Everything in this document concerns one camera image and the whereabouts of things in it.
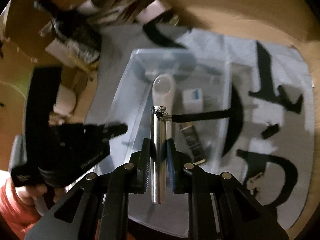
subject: small metal object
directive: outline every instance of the small metal object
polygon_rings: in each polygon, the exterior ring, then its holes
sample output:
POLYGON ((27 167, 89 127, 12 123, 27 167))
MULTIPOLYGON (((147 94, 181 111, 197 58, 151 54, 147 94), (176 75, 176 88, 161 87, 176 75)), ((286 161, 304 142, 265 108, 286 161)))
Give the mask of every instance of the small metal object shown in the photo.
POLYGON ((150 133, 154 144, 154 155, 150 158, 151 177, 151 201, 154 204, 164 203, 167 181, 166 163, 166 121, 157 117, 158 114, 166 114, 165 106, 153 106, 151 108, 150 133))
POLYGON ((232 175, 229 172, 224 172, 224 173, 222 173, 222 177, 224 179, 231 179, 232 175))
POLYGON ((185 163, 183 165, 183 167, 186 169, 186 170, 192 170, 193 169, 193 164, 192 163, 185 163))
POLYGON ((133 163, 126 163, 126 164, 124 165, 124 168, 125 168, 126 170, 131 170, 131 169, 133 169, 133 167, 134 167, 133 163))
POLYGON ((90 172, 85 176, 87 180, 93 180, 95 177, 96 177, 96 174, 94 172, 90 172))

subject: white eraser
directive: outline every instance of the white eraser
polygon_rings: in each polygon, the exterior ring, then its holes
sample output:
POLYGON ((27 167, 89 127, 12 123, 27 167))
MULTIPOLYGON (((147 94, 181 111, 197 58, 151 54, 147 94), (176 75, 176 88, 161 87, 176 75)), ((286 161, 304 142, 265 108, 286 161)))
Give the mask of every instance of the white eraser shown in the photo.
POLYGON ((202 113, 203 95, 201 88, 183 90, 182 104, 186 114, 202 113))

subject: screw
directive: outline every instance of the screw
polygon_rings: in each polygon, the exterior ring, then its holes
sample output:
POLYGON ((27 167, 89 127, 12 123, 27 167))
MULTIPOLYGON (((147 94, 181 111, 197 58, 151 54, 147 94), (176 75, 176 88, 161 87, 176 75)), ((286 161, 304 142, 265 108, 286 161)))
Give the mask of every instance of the screw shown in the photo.
POLYGON ((184 167, 186 170, 192 170, 194 166, 193 166, 192 163, 185 163, 185 165, 183 165, 183 167, 184 167))
POLYGON ((125 168, 126 170, 131 170, 131 169, 133 169, 133 167, 134 167, 133 163, 126 163, 126 164, 124 165, 124 168, 125 168))
POLYGON ((232 175, 229 172, 224 172, 224 173, 222 173, 222 177, 224 179, 231 179, 232 175))
POLYGON ((87 180, 93 180, 95 177, 96 177, 96 174, 94 172, 90 172, 85 176, 87 180))

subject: transparent plastic container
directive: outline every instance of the transparent plastic container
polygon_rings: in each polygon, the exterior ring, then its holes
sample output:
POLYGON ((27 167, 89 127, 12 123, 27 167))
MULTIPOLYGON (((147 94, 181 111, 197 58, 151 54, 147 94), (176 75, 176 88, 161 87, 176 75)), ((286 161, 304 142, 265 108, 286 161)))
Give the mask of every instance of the transparent plastic container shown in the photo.
MULTIPOLYGON (((186 49, 138 49, 131 54, 119 83, 106 124, 123 122, 126 134, 110 140, 114 167, 129 161, 133 152, 140 151, 143 138, 150 138, 152 86, 160 74, 170 74, 176 85, 172 114, 186 113, 182 104, 182 91, 201 88, 203 112, 225 110, 230 107, 231 75, 229 61, 196 58, 186 49)), ((207 162, 200 166, 214 173, 219 165, 225 143, 228 118, 193 122, 207 162)), ((188 153, 189 149, 179 124, 172 124, 172 137, 176 149, 188 153)), ((106 172, 106 162, 101 162, 106 172)), ((130 194, 129 217, 164 233, 188 236, 188 195, 175 195, 167 183, 165 203, 151 203, 150 187, 145 194, 130 194)))

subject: orange sleeve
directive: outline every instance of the orange sleeve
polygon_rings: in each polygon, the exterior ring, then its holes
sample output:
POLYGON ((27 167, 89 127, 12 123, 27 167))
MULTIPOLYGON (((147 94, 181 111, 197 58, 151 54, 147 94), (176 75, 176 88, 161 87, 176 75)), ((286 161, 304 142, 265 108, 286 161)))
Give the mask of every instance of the orange sleeve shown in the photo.
POLYGON ((0 188, 0 213, 20 240, 24 239, 30 228, 41 218, 34 206, 21 202, 11 178, 0 188))

